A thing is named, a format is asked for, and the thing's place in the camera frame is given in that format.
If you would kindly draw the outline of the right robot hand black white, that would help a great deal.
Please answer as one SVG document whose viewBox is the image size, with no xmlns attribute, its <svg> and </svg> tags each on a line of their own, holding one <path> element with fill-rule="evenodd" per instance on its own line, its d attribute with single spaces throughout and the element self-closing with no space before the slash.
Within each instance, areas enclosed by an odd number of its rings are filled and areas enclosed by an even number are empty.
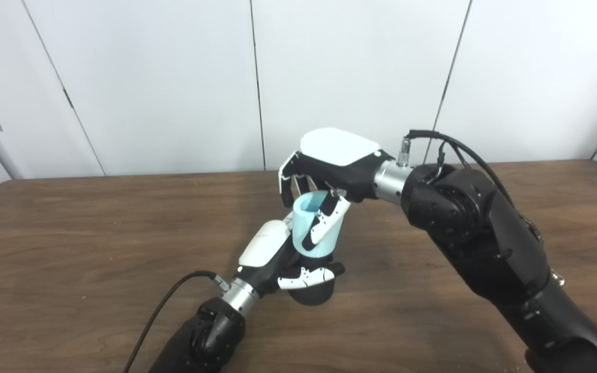
<svg viewBox="0 0 597 373">
<path fill-rule="evenodd" d="M 344 219 L 351 203 L 375 199 L 374 179 L 381 166 L 394 158 L 377 142 L 336 128 L 322 128 L 305 134 L 300 149 L 279 167 L 282 203 L 294 203 L 292 185 L 299 194 L 310 193 L 314 184 L 325 198 L 311 218 L 300 246 L 312 252 Z"/>
</svg>

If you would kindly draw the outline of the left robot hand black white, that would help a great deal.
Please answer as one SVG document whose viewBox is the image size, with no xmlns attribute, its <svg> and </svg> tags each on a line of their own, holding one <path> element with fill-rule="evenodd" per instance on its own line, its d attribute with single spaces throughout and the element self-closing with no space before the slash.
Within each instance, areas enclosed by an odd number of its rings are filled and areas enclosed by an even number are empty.
<svg viewBox="0 0 597 373">
<path fill-rule="evenodd" d="M 331 253 L 308 257 L 297 250 L 288 214 L 261 226 L 239 257 L 234 282 L 256 299 L 282 290 L 301 305 L 318 306 L 332 297 L 336 278 L 344 273 Z"/>
</svg>

